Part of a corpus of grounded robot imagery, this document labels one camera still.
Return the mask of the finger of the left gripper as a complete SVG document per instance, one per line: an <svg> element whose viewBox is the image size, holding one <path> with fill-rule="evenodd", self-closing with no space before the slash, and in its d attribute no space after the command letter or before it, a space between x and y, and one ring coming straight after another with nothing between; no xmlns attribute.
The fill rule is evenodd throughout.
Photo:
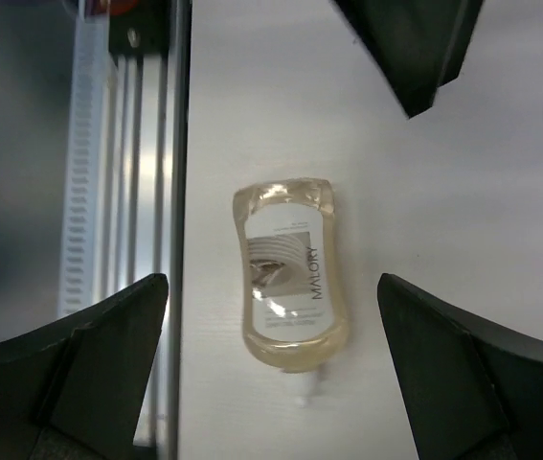
<svg viewBox="0 0 543 460"><path fill-rule="evenodd" d="M334 6L363 43L403 112L430 109L461 73L483 0L345 0Z"/></svg>

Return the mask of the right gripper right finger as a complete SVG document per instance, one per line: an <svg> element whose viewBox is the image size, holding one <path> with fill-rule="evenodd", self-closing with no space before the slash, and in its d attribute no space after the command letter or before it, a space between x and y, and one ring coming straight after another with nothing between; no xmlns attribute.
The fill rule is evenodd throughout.
<svg viewBox="0 0 543 460"><path fill-rule="evenodd" d="M543 341L385 273L377 302L421 459L543 459Z"/></svg>

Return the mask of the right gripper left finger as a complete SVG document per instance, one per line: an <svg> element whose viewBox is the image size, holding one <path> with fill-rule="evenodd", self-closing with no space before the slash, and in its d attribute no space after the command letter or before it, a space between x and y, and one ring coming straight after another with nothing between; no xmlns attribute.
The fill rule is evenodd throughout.
<svg viewBox="0 0 543 460"><path fill-rule="evenodd" d="M169 295L153 273L0 342L0 459L154 459L134 436Z"/></svg>

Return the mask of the clear Malory soap bottle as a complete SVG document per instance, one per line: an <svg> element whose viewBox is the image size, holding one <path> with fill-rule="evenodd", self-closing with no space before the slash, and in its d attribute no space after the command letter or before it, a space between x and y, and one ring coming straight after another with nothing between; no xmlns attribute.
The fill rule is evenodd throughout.
<svg viewBox="0 0 543 460"><path fill-rule="evenodd" d="M351 326L335 246L335 200L321 178L253 184L235 192L243 275L242 337L259 362L282 372L300 407Z"/></svg>

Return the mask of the aluminium mounting rail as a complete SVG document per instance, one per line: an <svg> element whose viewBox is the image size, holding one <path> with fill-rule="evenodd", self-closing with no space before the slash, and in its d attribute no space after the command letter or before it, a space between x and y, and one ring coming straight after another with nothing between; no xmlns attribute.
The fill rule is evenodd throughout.
<svg viewBox="0 0 543 460"><path fill-rule="evenodd" d="M94 297L170 274L174 71L169 57L109 61Z"/></svg>

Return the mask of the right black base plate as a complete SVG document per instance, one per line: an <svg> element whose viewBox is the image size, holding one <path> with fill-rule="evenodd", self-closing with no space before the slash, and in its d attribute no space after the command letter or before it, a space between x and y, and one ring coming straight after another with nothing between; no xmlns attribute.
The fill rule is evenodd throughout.
<svg viewBox="0 0 543 460"><path fill-rule="evenodd" d="M170 50L169 0L111 1L108 51L114 58L166 57Z"/></svg>

